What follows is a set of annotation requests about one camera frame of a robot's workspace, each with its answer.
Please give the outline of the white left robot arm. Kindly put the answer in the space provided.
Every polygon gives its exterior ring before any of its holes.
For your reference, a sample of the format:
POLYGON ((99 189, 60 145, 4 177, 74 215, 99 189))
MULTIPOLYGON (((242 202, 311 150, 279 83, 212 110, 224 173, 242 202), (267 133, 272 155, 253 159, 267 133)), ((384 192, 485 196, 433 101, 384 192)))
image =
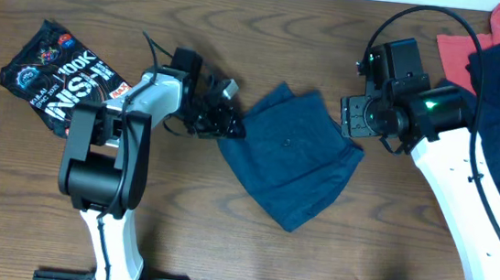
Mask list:
POLYGON ((151 68, 121 97, 74 108, 58 186, 90 232, 96 259, 92 280, 142 278, 135 209, 147 187, 151 131, 158 124, 176 116, 194 137, 245 135, 232 107, 237 82, 214 81, 194 96, 196 84, 190 70, 151 68))

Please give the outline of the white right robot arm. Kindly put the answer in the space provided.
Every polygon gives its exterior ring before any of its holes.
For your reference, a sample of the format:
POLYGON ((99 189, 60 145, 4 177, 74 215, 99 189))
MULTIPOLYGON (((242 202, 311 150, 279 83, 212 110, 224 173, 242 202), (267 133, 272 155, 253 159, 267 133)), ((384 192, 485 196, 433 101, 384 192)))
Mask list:
POLYGON ((342 98, 342 134, 377 137, 406 154, 428 181, 460 256, 464 280, 500 280, 500 194, 484 157, 473 115, 455 87, 404 81, 366 83, 342 98))

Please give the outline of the navy blue shorts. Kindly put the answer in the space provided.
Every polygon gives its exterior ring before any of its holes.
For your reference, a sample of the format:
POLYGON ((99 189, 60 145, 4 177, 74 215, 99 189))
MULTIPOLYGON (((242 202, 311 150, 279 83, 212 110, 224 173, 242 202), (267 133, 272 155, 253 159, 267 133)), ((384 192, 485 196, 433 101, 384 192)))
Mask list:
POLYGON ((245 138, 217 143, 243 188, 286 232, 332 205, 364 159, 327 111, 318 91, 296 96, 282 82, 246 112, 245 138))

